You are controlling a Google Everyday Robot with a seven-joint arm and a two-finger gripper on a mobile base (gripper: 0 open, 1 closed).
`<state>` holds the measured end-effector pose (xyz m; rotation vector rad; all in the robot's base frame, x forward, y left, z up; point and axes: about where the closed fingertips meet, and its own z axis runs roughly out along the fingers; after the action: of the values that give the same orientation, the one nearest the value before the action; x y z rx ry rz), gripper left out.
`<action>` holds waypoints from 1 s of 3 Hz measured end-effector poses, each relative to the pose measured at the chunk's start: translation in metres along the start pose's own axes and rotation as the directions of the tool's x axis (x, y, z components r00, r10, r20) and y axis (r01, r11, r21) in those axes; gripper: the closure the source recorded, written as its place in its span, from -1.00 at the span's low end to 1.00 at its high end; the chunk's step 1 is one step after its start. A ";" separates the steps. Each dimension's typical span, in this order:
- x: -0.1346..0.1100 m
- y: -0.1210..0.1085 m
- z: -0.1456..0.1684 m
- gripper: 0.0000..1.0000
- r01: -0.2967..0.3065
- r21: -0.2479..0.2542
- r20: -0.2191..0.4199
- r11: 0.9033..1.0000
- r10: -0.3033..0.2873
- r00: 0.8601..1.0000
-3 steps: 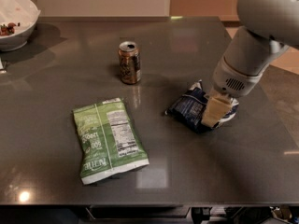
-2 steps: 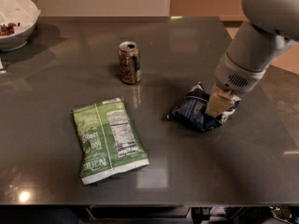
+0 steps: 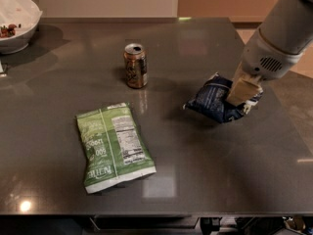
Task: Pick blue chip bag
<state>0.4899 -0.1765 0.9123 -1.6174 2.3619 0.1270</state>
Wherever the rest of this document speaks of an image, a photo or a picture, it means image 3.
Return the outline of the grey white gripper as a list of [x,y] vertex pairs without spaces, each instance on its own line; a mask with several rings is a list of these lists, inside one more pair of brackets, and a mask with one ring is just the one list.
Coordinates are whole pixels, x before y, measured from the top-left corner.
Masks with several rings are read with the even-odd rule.
[[283,77],[302,57],[305,39],[283,37],[277,46],[259,28],[247,42],[226,101],[238,106],[262,92],[261,80]]

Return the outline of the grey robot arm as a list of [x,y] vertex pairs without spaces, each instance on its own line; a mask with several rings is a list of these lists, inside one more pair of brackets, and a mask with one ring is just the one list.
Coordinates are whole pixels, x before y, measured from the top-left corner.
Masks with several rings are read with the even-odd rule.
[[283,77],[313,40],[313,0],[278,0],[246,43],[227,101],[238,106]]

